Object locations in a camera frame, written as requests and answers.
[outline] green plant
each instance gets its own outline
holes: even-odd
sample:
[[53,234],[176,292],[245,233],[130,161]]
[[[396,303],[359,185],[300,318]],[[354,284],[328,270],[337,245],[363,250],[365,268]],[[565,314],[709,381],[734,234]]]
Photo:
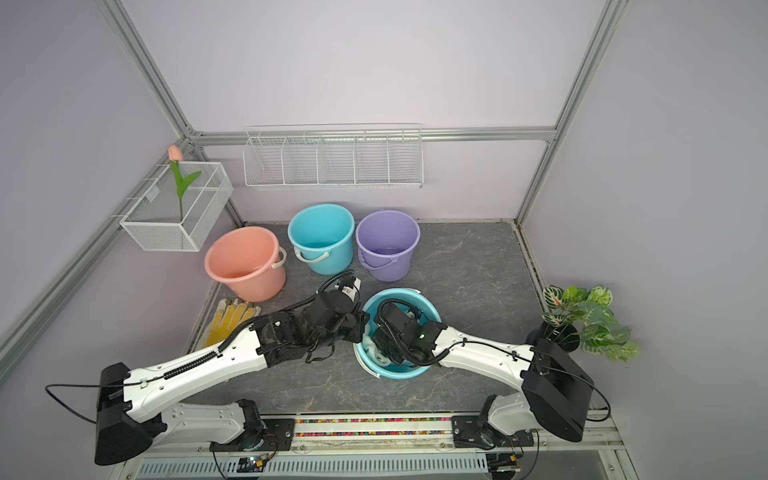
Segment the green plant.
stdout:
[[604,286],[597,285],[591,290],[570,286],[563,290],[550,285],[544,290],[544,298],[550,309],[550,313],[543,315],[544,321],[552,327],[560,327],[548,329],[548,339],[565,340],[558,338],[564,326],[581,322],[584,324],[581,331],[571,335],[579,336],[581,349],[585,352],[604,353],[612,362],[626,362],[640,353],[638,345],[629,341],[629,327],[619,325],[608,308],[614,296]]
[[184,221],[184,205],[181,203],[181,198],[184,196],[184,192],[199,176],[200,172],[193,172],[186,177],[181,174],[179,170],[179,164],[176,161],[171,161],[170,169],[174,172],[174,178],[176,179],[176,195],[179,197],[179,222]]

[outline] white bucket handle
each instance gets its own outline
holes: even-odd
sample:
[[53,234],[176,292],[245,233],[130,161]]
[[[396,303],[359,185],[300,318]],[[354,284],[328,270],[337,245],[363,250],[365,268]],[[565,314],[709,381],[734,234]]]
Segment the white bucket handle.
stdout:
[[320,255],[319,257],[317,257],[315,260],[307,260],[306,258],[301,256],[301,251],[299,250],[299,247],[297,247],[296,245],[293,246],[293,252],[296,254],[296,258],[303,261],[304,263],[317,263],[321,260],[325,260],[330,256],[330,253],[325,252],[323,255]]
[[282,267],[283,264],[286,262],[286,258],[288,258],[288,253],[286,253],[285,249],[283,249],[282,247],[278,247],[278,248],[280,248],[280,253],[283,254],[283,259],[281,261],[277,262],[277,263],[273,263],[272,264],[272,268],[280,268],[280,267]]
[[365,259],[365,257],[363,257],[362,252],[360,252],[360,251],[357,252],[357,258],[358,258],[358,260],[360,260],[360,264],[361,265],[363,265],[365,268],[367,268],[368,270],[371,270],[371,271],[373,271],[373,270],[381,270],[385,266],[390,266],[393,263],[397,263],[397,260],[398,260],[398,257],[394,257],[388,263],[385,263],[382,266],[370,266],[368,263],[366,263],[366,259]]
[[360,364],[362,369],[364,369],[366,372],[370,373],[371,375],[375,376],[377,379],[382,378],[381,375],[371,370],[371,367],[367,366],[365,362],[363,362],[362,358],[360,358],[360,352],[357,351],[356,346],[352,345],[352,350],[355,351],[355,357],[357,358],[357,362]]

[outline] blue bucket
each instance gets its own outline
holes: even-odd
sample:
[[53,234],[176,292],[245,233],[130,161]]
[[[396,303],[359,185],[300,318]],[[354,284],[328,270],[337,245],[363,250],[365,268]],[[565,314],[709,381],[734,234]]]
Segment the blue bucket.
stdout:
[[320,275],[335,275],[349,266],[354,231],[352,214],[335,204],[305,208],[288,224],[296,258]]
[[[409,288],[390,288],[387,290],[382,290],[381,292],[378,292],[376,295],[372,296],[370,300],[366,302],[366,305],[362,308],[371,316],[371,319],[368,321],[370,328],[369,335],[372,336],[373,333],[379,328],[379,326],[373,322],[373,318],[376,316],[376,311],[379,308],[379,304],[390,298],[405,300],[406,302],[411,303],[413,306],[421,310],[423,312],[422,318],[420,320],[422,325],[429,320],[440,323],[442,322],[440,319],[440,314],[437,313],[435,306],[432,305],[432,303],[417,290],[412,290]],[[408,311],[408,308],[404,305],[398,305],[398,307],[400,307],[400,309],[402,309],[404,312]],[[413,377],[419,376],[426,372],[429,368],[428,366],[410,366],[412,363],[408,362],[407,360],[404,362],[404,365],[396,365],[395,363],[391,363],[388,366],[380,366],[368,356],[368,352],[362,347],[362,343],[356,343],[355,350],[357,350],[357,356],[359,359],[361,359],[365,364],[364,367],[367,367],[370,372],[386,377],[388,379],[412,379]]]

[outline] green leaf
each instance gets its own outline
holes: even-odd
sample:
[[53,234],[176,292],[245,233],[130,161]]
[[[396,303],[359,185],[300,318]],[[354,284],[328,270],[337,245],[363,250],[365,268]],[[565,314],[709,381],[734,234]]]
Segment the green leaf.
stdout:
[[615,342],[621,344],[629,341],[629,337],[632,335],[632,330],[630,330],[628,326],[622,326],[611,330],[611,333],[614,335]]
[[629,359],[640,354],[640,349],[636,343],[626,343],[625,345],[613,345],[610,349],[606,350],[605,357],[612,362],[627,362]]
[[614,316],[613,310],[606,306],[603,307],[603,324],[605,326],[614,326],[619,324],[618,320],[616,320],[616,317]]
[[594,346],[590,346],[584,342],[581,342],[581,349],[584,350],[585,352],[597,353],[597,354],[603,353],[606,350],[605,348],[597,348]]
[[592,290],[587,296],[587,301],[608,306],[611,305],[612,301],[614,301],[614,294],[604,286],[596,285],[592,287]]
[[635,342],[626,342],[619,348],[621,349],[621,358],[625,362],[640,355],[640,346]]
[[589,325],[592,323],[601,322],[601,319],[604,315],[603,309],[605,307],[595,302],[587,301],[587,302],[579,302],[578,308],[582,313],[579,316],[579,320]]
[[612,362],[618,362],[619,360],[621,360],[615,347],[611,347],[610,349],[605,351],[605,358],[609,359]]
[[581,315],[578,319],[587,325],[597,323],[604,326],[614,326],[618,324],[611,309],[597,302],[591,302],[589,300],[580,302],[578,308],[581,310]]
[[563,289],[550,285],[544,289],[544,301],[549,308],[560,309],[563,307]]
[[179,164],[177,162],[171,162],[170,169],[174,172],[174,178],[176,179],[176,192],[178,192],[179,185],[181,185],[181,182],[184,181],[184,176],[181,174],[181,170],[179,170]]
[[579,303],[585,301],[588,295],[587,289],[571,285],[563,292],[563,300],[566,303]]
[[615,344],[611,331],[602,325],[585,327],[581,332],[581,342],[589,348],[588,351],[590,352],[603,352]]
[[545,313],[541,316],[541,318],[543,318],[546,323],[549,323],[552,326],[558,326],[565,320],[565,316],[556,315],[554,313]]
[[197,180],[197,178],[200,176],[201,173],[202,172],[193,172],[193,173],[189,174],[187,176],[187,178],[184,178],[181,181],[181,185],[177,184],[176,185],[176,195],[178,195],[179,198],[182,198],[184,196],[184,192],[187,191],[187,188],[189,188],[189,186],[192,184],[192,182]]

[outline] ventilation grille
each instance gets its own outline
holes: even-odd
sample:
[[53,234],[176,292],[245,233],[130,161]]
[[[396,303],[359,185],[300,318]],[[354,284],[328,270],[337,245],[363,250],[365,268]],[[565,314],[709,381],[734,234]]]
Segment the ventilation grille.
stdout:
[[[264,473],[237,473],[240,457],[219,457],[221,471],[228,478],[262,476],[365,477],[417,473],[485,473],[485,455],[475,453],[438,453],[419,455],[302,455],[276,457],[266,464]],[[213,458],[149,458],[139,470],[144,478],[220,478]]]

